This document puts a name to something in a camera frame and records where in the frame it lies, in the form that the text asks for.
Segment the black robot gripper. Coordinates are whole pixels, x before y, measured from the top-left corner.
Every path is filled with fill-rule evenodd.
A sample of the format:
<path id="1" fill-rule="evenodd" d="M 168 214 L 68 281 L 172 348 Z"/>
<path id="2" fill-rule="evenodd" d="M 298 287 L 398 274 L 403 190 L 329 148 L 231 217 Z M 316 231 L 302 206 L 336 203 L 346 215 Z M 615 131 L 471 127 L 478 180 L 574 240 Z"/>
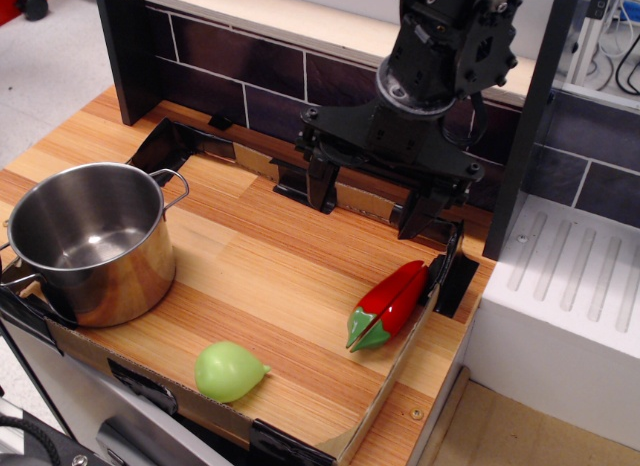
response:
<path id="1" fill-rule="evenodd" d="M 406 115 L 380 100 L 310 106 L 301 120 L 296 149 L 308 162 L 307 199 L 313 209 L 334 210 L 338 173 L 348 168 L 414 190 L 398 220 L 400 240 L 449 240 L 459 233 L 460 223 L 441 213 L 454 204 L 452 197 L 479 182 L 485 169 L 445 138 L 439 120 Z"/>

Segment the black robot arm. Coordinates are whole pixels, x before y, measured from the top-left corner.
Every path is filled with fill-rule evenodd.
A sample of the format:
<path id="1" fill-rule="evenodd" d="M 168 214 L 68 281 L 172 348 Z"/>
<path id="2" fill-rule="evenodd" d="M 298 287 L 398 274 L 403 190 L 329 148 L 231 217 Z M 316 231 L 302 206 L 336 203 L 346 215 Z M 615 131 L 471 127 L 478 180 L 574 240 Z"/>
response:
<path id="1" fill-rule="evenodd" d="M 518 63 L 513 19 L 523 0 L 400 0 L 395 44 L 377 69 L 377 96 L 310 107 L 296 141 L 309 205 L 330 212 L 343 168 L 408 189 L 395 223 L 412 239 L 467 201 L 483 167 L 465 153 L 486 130 L 482 93 Z"/>

